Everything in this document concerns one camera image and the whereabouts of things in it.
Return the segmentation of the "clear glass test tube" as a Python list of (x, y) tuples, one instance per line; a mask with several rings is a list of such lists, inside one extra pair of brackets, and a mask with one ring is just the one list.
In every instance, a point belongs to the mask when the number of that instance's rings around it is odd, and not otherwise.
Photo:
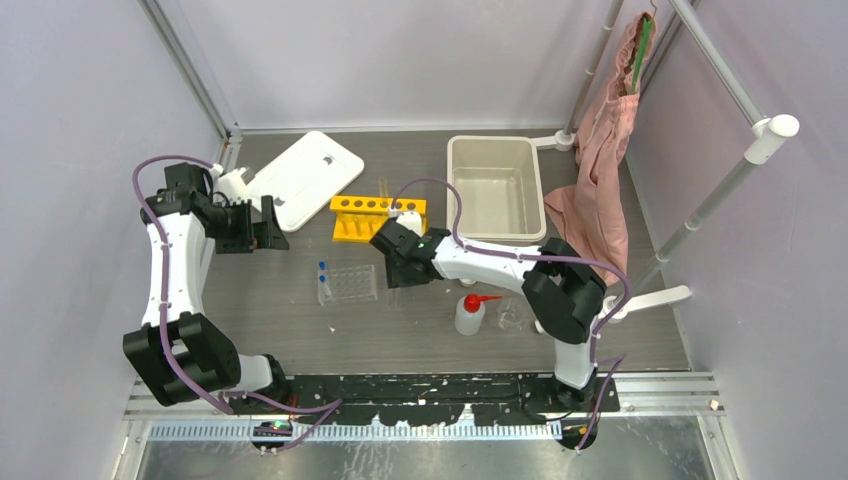
[(379, 196), (383, 200), (389, 198), (389, 182), (387, 177), (380, 177), (378, 180)]

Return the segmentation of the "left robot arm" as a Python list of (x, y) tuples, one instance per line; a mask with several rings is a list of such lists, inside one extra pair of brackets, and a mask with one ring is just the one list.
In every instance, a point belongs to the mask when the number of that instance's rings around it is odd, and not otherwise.
[[(161, 160), (168, 164), (166, 184), (146, 196), (139, 175)], [(207, 318), (201, 266), (209, 242), (218, 254), (285, 251), (290, 245), (271, 196), (261, 199), (259, 221), (252, 219), (250, 200), (225, 194), (216, 203), (213, 179), (220, 171), (218, 164), (186, 155), (154, 157), (135, 167), (133, 188), (152, 251), (150, 293), (140, 328), (123, 337), (123, 353), (164, 407), (204, 400), (225, 414), (258, 405), (277, 413), (292, 397), (280, 363), (269, 354), (239, 354)]]

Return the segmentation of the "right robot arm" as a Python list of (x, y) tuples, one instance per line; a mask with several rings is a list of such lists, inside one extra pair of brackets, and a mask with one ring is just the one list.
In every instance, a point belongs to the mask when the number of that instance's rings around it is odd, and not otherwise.
[(522, 295), (554, 340), (556, 400), (571, 411), (592, 400), (597, 378), (592, 335), (606, 284), (566, 241), (497, 245), (464, 239), (443, 228), (417, 234), (389, 219), (370, 243), (385, 258), (391, 289), (464, 279)]

